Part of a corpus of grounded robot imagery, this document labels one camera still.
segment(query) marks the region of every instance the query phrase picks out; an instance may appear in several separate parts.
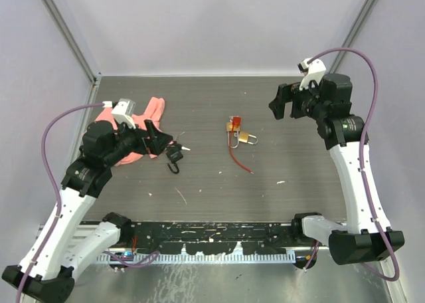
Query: table surface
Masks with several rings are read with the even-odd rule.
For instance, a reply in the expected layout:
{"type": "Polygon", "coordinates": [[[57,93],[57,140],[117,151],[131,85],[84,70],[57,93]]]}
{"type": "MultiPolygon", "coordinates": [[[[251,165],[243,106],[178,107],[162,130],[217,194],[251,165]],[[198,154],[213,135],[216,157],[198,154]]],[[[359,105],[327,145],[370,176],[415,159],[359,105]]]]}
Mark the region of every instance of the table surface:
{"type": "MultiPolygon", "coordinates": [[[[103,77],[96,101],[130,98],[142,114],[152,96],[165,99],[162,131],[191,148],[167,168],[165,155],[113,168],[113,178],[85,219],[110,211],[143,221],[279,221],[317,211],[346,221],[333,161],[309,118],[275,120],[268,103],[289,77],[103,77]],[[257,145],[228,152],[226,122],[242,117],[242,130],[257,145]]],[[[100,113],[93,109],[90,120],[100,113]]]]}

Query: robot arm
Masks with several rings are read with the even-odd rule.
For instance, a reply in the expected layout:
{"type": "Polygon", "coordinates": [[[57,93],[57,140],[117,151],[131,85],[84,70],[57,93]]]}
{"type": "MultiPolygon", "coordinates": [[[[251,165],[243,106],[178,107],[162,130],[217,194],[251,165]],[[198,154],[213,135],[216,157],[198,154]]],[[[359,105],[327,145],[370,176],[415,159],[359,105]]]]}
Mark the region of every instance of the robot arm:
{"type": "Polygon", "coordinates": [[[350,113],[353,85],[348,76],[324,75],[325,67],[320,60],[310,65],[308,61],[309,58],[298,65],[305,74],[303,80],[291,85],[279,85],[269,108],[279,120],[284,117],[286,103],[292,102],[292,118],[308,116],[316,121],[317,132],[324,140],[339,174],[347,208],[347,225],[327,220],[319,213],[300,213],[292,220],[294,237],[300,240],[312,238],[328,246],[337,264],[382,260],[388,256],[388,251],[371,214],[361,171],[367,174],[379,222],[394,251],[404,244],[404,237],[401,231],[391,229],[379,201],[367,143],[363,147],[365,168],[360,169],[359,145],[365,123],[350,113]]]}
{"type": "MultiPolygon", "coordinates": [[[[23,288],[25,294],[43,303],[65,302],[76,279],[100,253],[112,245],[128,243],[133,237],[131,221],[110,213],[91,235],[68,251],[78,225],[111,179],[111,167],[131,152],[159,155],[173,141],[173,136],[160,132],[151,120],[145,120],[147,130],[136,127],[131,118],[134,107],[131,100],[121,99],[115,104],[106,102],[108,105],[114,107],[112,115],[118,130],[107,121],[88,125],[82,138],[81,154],[68,167],[61,183],[60,217],[23,288]]],[[[7,266],[4,270],[2,279],[15,288],[52,227],[57,206],[24,259],[19,265],[7,266]]]]}

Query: brass padlock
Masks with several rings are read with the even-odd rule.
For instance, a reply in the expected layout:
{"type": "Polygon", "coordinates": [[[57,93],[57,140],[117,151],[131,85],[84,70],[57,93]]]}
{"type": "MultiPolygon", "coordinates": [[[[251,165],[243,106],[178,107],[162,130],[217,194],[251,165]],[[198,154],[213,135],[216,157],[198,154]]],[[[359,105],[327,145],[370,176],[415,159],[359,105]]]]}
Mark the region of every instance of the brass padlock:
{"type": "Polygon", "coordinates": [[[258,143],[258,139],[254,135],[250,135],[248,132],[240,132],[239,133],[239,142],[244,142],[245,144],[256,145],[258,143]]]}

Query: metal frame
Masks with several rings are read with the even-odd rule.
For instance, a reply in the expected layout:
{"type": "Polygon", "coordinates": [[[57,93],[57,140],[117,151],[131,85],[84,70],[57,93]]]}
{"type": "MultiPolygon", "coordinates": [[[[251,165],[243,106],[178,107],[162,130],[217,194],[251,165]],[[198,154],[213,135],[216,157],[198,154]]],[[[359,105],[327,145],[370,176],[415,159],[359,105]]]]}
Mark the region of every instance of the metal frame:
{"type": "Polygon", "coordinates": [[[42,0],[44,5],[46,6],[48,12],[51,14],[53,21],[56,23],[59,31],[62,33],[62,36],[68,43],[71,48],[72,53],[76,57],[77,61],[80,63],[83,71],[86,73],[87,78],[90,80],[92,84],[94,84],[97,79],[99,73],[94,72],[90,65],[88,64],[86,58],[84,57],[83,52],[81,51],[78,43],[76,42],[74,35],[71,33],[68,25],[66,24],[62,14],[60,13],[56,3],[53,0],[42,0]]]}
{"type": "MultiPolygon", "coordinates": [[[[355,19],[353,26],[350,28],[348,35],[345,37],[345,40],[342,47],[351,47],[356,39],[356,37],[361,32],[363,25],[366,23],[368,16],[370,15],[373,7],[377,4],[378,0],[366,0],[363,6],[360,9],[357,18],[355,19]]],[[[341,66],[341,63],[345,57],[346,52],[339,52],[335,57],[335,60],[332,63],[331,69],[329,72],[337,72],[338,68],[341,66]]]]}

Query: pink cloth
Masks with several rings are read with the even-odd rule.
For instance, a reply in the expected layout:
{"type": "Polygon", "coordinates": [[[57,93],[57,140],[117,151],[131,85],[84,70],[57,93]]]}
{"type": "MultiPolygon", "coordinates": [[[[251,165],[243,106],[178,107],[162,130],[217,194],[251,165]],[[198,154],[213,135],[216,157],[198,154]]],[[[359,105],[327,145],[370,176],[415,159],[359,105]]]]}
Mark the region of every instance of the pink cloth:
{"type": "MultiPolygon", "coordinates": [[[[149,104],[146,107],[143,115],[133,115],[134,122],[139,126],[139,128],[146,130],[145,127],[145,119],[152,120],[153,124],[156,128],[159,129],[159,120],[161,119],[162,113],[164,113],[165,109],[165,101],[163,98],[152,97],[149,101],[149,104]]],[[[107,120],[109,121],[115,130],[117,130],[117,125],[114,121],[114,117],[112,117],[112,108],[105,108],[103,112],[96,118],[96,121],[99,120],[107,120]]],[[[143,155],[139,155],[138,153],[131,153],[127,157],[123,158],[116,165],[125,165],[127,163],[135,162],[142,158],[143,155]]]]}

